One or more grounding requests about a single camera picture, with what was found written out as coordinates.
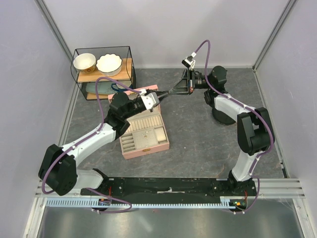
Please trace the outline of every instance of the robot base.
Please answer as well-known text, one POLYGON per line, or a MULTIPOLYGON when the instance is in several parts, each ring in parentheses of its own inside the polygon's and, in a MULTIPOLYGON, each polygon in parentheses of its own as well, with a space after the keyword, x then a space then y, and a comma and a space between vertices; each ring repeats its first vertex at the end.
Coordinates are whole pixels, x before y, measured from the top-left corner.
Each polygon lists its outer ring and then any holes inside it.
POLYGON ((221 112, 221 111, 218 111, 217 109, 215 108, 212 108, 212 116, 213 118, 219 122, 220 124, 223 124, 223 125, 232 125, 232 124, 235 124, 235 120, 232 119, 231 117, 227 116, 227 114, 221 112))

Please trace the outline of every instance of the teal object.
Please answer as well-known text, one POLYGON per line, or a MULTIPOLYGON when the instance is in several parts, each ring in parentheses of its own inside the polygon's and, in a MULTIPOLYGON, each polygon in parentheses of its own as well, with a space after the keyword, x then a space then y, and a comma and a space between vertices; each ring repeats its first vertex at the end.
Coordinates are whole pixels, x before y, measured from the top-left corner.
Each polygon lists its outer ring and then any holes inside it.
MULTIPOLYGON (((97 85, 98 93, 99 94, 107 94, 107 95, 117 93, 117 91, 114 91, 111 88, 112 84, 113 84, 112 82, 100 82, 100 83, 98 83, 98 85, 97 85)), ((87 83, 86 92, 95 94, 96 93, 95 83, 87 83)))
MULTIPOLYGON (((130 85, 127 85, 129 88, 133 88, 132 87, 132 83, 130 83, 130 85)), ((127 89, 125 88, 119 88, 118 85, 116 83, 111 84, 111 88, 116 91, 116 92, 124 92, 127 91, 127 89)))

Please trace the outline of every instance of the white bowl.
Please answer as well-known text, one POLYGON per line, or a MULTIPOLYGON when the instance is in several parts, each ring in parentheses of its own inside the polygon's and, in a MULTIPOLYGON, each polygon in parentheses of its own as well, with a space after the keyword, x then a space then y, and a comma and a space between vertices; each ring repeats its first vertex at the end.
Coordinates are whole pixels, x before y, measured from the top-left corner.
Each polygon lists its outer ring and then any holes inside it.
POLYGON ((97 69, 107 77, 112 77, 120 73, 122 68, 122 59, 115 54, 101 56, 97 60, 97 69))
POLYGON ((83 53, 74 59, 73 65, 83 73, 91 73, 96 68, 96 57, 90 53, 83 53))

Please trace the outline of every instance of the pink jewelry box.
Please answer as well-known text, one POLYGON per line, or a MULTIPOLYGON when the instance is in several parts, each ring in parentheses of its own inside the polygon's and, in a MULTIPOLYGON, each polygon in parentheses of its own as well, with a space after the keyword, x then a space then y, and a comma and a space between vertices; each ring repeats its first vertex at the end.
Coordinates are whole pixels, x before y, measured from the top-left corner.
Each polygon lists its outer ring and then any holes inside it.
MULTIPOLYGON (((143 88, 158 90, 157 85, 143 88)), ((137 96, 136 93, 131 91, 125 91, 125 93, 130 99, 134 99, 137 96)), ((114 94, 108 96, 109 102, 112 101, 113 96, 114 94)), ((153 112, 146 110, 128 118, 128 121, 130 127, 120 137, 122 155, 126 160, 169 149, 169 141, 160 113, 160 105, 155 107, 153 112)))

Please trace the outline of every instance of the cable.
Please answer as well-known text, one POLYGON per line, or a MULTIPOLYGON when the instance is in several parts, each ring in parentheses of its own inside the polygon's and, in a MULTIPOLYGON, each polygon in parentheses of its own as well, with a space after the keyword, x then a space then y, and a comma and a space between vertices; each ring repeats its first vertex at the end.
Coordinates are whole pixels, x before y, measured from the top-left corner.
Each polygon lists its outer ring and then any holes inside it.
POLYGON ((248 193, 247 193, 246 190, 244 190, 244 193, 245 193, 246 196, 245 196, 245 198, 243 199, 243 202, 246 203, 246 208, 245 208, 245 209, 240 208, 240 207, 238 207, 238 205, 236 204, 236 208, 239 209, 240 211, 245 211, 245 210, 248 208, 248 193))
POLYGON ((207 77, 207 68, 208 68, 208 60, 209 60, 209 54, 210 54, 210 48, 211 48, 210 41, 209 41, 209 40, 203 41, 203 42, 198 46, 198 48, 195 50, 195 53, 197 53, 197 52, 199 51, 199 49, 203 46, 203 44, 206 43, 206 42, 208 43, 208 51, 207 51, 207 57, 206 57, 206 63, 205 63, 205 80, 206 80, 207 84, 209 85, 209 87, 210 87, 213 91, 215 91, 217 94, 219 94, 219 95, 225 97, 226 99, 229 99, 229 100, 233 101, 235 104, 237 104, 237 105, 239 105, 239 106, 241 106, 241 107, 243 107, 243 108, 245 108, 245 109, 251 111, 253 114, 255 114, 255 115, 260 119, 260 121, 263 123, 263 125, 265 126, 265 128, 266 128, 266 130, 267 130, 267 132, 268 132, 269 140, 270 140, 270 147, 269 147, 268 150, 263 151, 262 153, 259 153, 259 154, 256 156, 256 158, 254 159, 254 161, 253 161, 253 163, 252 163, 252 165, 251 165, 251 167, 250 167, 250 170, 249 170, 249 173, 251 174, 252 171, 253 171, 253 169, 254 169, 254 167, 255 167, 255 165, 256 165, 256 163, 257 163, 257 159, 258 159, 260 156, 265 155, 265 154, 269 153, 269 152, 272 150, 273 145, 274 145, 274 140, 273 140, 272 132, 271 132, 271 130, 270 130, 268 124, 267 124, 266 121, 260 116, 260 114, 258 114, 258 113, 257 113, 256 111, 254 111, 252 108, 246 107, 246 105, 242 104, 242 103, 239 102, 238 100, 236 100, 236 99, 234 99, 234 98, 232 98, 232 97, 228 97, 227 95, 225 95, 225 94, 223 94, 223 93, 220 93, 218 90, 216 90, 216 89, 209 83, 208 77, 207 77))
POLYGON ((106 198, 108 198, 110 200, 114 200, 114 201, 125 203, 125 204, 129 205, 128 208, 123 209, 123 210, 119 210, 119 211, 99 211, 99 210, 93 209, 94 212, 97 212, 97 213, 122 213, 122 212, 127 212, 127 211, 129 211, 132 208, 132 204, 130 202, 127 202, 127 201, 124 201, 124 200, 121 200, 121 199, 118 199, 118 198, 114 198, 114 197, 110 197, 110 196, 104 195, 104 194, 102 194, 102 193, 100 193, 100 192, 98 192, 98 191, 96 191, 96 190, 94 190, 94 189, 92 189, 90 187, 87 187, 86 189, 91 191, 91 192, 93 192, 93 193, 95 193, 95 194, 97 194, 97 195, 99 195, 99 196, 103 196, 103 197, 106 197, 106 198))
POLYGON ((253 176, 253 178, 258 180, 258 191, 257 191, 256 197, 254 198, 253 202, 251 203, 251 205, 248 208, 246 208, 244 210, 244 212, 249 211, 253 207, 253 205, 257 201, 259 193, 260 193, 260 179, 258 177, 256 177, 256 176, 253 176))
MULTIPOLYGON (((45 175, 44 175, 44 178, 43 178, 43 181, 42 181, 42 193, 44 193, 44 194, 50 194, 50 193, 54 192, 53 190, 51 190, 51 191, 46 191, 46 190, 45 190, 45 184, 46 184, 46 180, 48 179, 48 176, 49 176, 50 172, 52 171, 52 169, 54 168, 54 166, 60 161, 60 159, 63 158, 63 156, 66 155, 69 151, 71 151, 74 146, 77 147, 78 145, 80 145, 80 144, 83 143, 84 141, 86 141, 86 140, 88 140, 89 138, 91 138, 92 136, 96 135, 97 132, 99 132, 99 131, 102 129, 102 127, 104 126, 104 121, 105 121, 104 111, 103 111, 103 108, 102 108, 102 105, 101 105, 101 102, 100 102, 100 98, 99 98, 99 94, 98 94, 98 82, 99 82, 101 79, 107 79, 107 80, 109 80, 109 81, 112 81, 112 82, 114 82, 114 83, 117 83, 117 84, 119 84, 120 86, 122 86, 122 87, 126 88, 127 90, 130 90, 130 91, 132 91, 132 92, 134 92, 134 93, 141 93, 141 91, 137 91, 137 90, 131 89, 131 88, 125 86, 124 84, 122 84, 122 83, 120 83, 120 82, 118 82, 118 81, 116 81, 116 80, 114 80, 114 79, 112 79, 112 78, 109 78, 109 77, 100 77, 100 78, 98 78, 98 79, 96 80, 96 83, 95 83, 96 97, 97 97, 97 101, 98 101, 98 104, 99 104, 99 109, 100 109, 100 112, 101 112, 101 115, 102 115, 102 122, 101 122, 101 124, 100 124, 100 127, 97 129, 97 131, 91 133, 90 135, 88 135, 88 136, 86 136, 85 138, 83 138, 83 139, 81 139, 80 141, 78 141, 78 142, 77 142, 76 144, 74 144, 73 146, 69 147, 67 150, 65 150, 63 153, 61 153, 61 155, 58 156, 58 157, 56 158, 56 160, 54 160, 54 162, 51 164, 51 166, 49 167, 49 169, 47 170, 47 172, 46 172, 45 175)), ((86 189, 89 190, 89 191, 91 191, 91 192, 94 192, 94 193, 96 193, 96 194, 98 194, 98 195, 100 195, 100 196, 104 196, 104 197, 106 197, 106 198, 108 198, 108 199, 115 200, 115 201, 122 202, 122 203, 125 203, 125 204, 130 205, 129 208, 124 209, 124 210, 120 210, 120 211, 104 211, 104 212, 99 212, 99 213, 120 213, 120 212, 128 211, 128 210, 130 210, 130 209, 132 208, 131 203, 129 203, 129 202, 127 202, 127 201, 120 200, 120 199, 117 199, 117 198, 113 198, 113 197, 110 197, 110 196, 106 196, 106 195, 104 195, 104 194, 102 194, 102 193, 99 193, 99 192, 95 191, 95 190, 92 189, 92 188, 89 188, 89 187, 86 188, 86 189)))

